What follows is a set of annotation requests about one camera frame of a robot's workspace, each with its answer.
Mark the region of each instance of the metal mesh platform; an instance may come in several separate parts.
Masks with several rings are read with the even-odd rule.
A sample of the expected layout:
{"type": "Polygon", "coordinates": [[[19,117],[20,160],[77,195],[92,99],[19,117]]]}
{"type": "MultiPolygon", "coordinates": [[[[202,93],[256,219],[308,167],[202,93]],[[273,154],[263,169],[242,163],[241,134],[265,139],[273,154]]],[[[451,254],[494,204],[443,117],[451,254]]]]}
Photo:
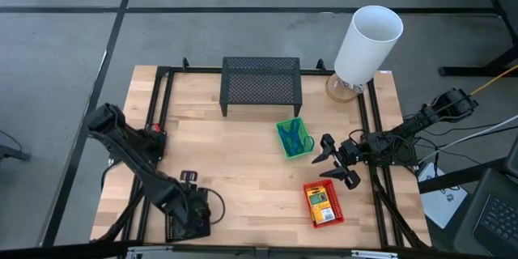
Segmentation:
{"type": "Polygon", "coordinates": [[[219,103],[302,105],[300,64],[297,57],[224,57],[219,103]]]}

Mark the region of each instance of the white cylinder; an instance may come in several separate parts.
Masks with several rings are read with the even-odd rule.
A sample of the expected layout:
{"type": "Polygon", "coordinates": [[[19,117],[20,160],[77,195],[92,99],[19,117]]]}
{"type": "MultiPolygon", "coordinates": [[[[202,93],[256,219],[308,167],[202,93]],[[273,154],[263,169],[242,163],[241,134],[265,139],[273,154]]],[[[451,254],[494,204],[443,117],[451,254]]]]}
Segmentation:
{"type": "Polygon", "coordinates": [[[402,33],[403,22],[390,9],[382,6],[358,9],[334,61],[338,77],[350,85],[368,82],[402,33]]]}

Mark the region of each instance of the wooden tabletop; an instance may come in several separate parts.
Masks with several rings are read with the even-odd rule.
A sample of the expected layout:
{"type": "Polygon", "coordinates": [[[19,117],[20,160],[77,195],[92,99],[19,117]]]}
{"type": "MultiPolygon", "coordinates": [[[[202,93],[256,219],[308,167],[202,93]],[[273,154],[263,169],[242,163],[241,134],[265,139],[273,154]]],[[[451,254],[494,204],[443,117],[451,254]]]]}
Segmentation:
{"type": "MultiPolygon", "coordinates": [[[[156,66],[136,66],[129,85],[124,114],[134,128],[145,124],[156,66]]],[[[223,117],[219,107],[220,74],[176,73],[165,129],[168,144],[159,170],[178,178],[182,170],[198,172],[198,184],[219,192],[227,207],[224,219],[211,227],[206,238],[182,244],[246,245],[320,248],[379,248],[378,227],[367,167],[354,169],[362,182],[349,190],[334,180],[345,222],[315,229],[312,226],[302,185],[322,180],[319,174],[333,168],[332,160],[317,164],[313,152],[286,159],[275,124],[293,117],[293,107],[284,105],[229,105],[223,117]]],[[[318,145],[330,133],[337,142],[360,129],[357,100],[333,102],[325,94],[325,76],[302,76],[304,105],[300,116],[318,145]]],[[[157,104],[158,119],[163,82],[157,104]]],[[[376,94],[384,130],[402,122],[393,76],[378,72],[376,94]]],[[[366,94],[369,123],[374,128],[366,94]]],[[[430,244],[417,181],[403,167],[391,167],[397,206],[419,238],[430,244]]],[[[108,173],[104,183],[91,238],[102,236],[128,203],[133,173],[124,165],[108,173]]],[[[210,194],[212,220],[221,215],[221,202],[210,194]]],[[[389,242],[393,231],[385,210],[389,242]]],[[[135,238],[140,210],[134,216],[131,238],[135,238]]],[[[164,242],[164,215],[150,208],[145,241],[164,242]]]]}

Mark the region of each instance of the concrete floor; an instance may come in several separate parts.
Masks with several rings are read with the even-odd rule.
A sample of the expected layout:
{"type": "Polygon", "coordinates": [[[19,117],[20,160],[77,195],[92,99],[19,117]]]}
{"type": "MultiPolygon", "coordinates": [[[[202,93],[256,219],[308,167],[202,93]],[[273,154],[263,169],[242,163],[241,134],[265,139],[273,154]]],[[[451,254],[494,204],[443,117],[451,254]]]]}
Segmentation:
{"type": "MultiPolygon", "coordinates": [[[[516,0],[501,0],[518,29],[516,0]]],[[[119,6],[120,0],[0,0],[0,6],[119,6]]],[[[129,6],[490,6],[489,0],[130,0],[129,6]]],[[[323,58],[329,67],[351,15],[126,15],[99,104],[122,106],[135,65],[220,66],[223,56],[300,57],[302,67],[323,58]]],[[[0,249],[38,240],[113,25],[114,14],[0,14],[0,130],[15,136],[29,163],[0,163],[0,249]]],[[[403,15],[405,32],[382,69],[393,70],[404,114],[450,87],[470,91],[487,78],[441,78],[439,66],[481,66],[511,45],[500,19],[403,15]]],[[[501,121],[518,111],[515,79],[477,95],[481,105],[458,126],[501,121]]],[[[435,125],[441,132],[451,125],[435,125]]],[[[437,142],[452,141],[457,132],[437,142]]],[[[505,155],[515,133],[481,138],[453,151],[486,161],[505,155]]],[[[9,141],[0,136],[0,142],[9,141]]],[[[58,233],[58,244],[87,242],[107,154],[88,141],[58,233]]],[[[446,172],[471,166],[444,155],[446,172]]]]}

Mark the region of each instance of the laptop keyboard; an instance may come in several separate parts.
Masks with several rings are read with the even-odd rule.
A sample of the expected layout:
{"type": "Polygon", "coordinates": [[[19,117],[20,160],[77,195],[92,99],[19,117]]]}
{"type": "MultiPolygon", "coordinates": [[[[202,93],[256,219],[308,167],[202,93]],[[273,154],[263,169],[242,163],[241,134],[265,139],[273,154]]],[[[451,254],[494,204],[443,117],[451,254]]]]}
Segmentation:
{"type": "Polygon", "coordinates": [[[518,207],[490,195],[480,224],[518,247],[518,207]]]}

